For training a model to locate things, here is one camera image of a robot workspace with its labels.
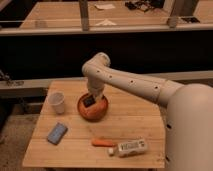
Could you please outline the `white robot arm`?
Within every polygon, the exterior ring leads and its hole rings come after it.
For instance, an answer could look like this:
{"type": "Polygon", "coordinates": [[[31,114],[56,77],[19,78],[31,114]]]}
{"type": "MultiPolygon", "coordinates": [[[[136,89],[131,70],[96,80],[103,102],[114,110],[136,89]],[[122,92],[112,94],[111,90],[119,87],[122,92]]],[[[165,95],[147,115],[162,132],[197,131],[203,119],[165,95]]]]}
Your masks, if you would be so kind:
{"type": "Polygon", "coordinates": [[[213,87],[115,70],[103,52],[82,73],[96,97],[109,84],[166,109],[165,171],[213,171],[213,87]]]}

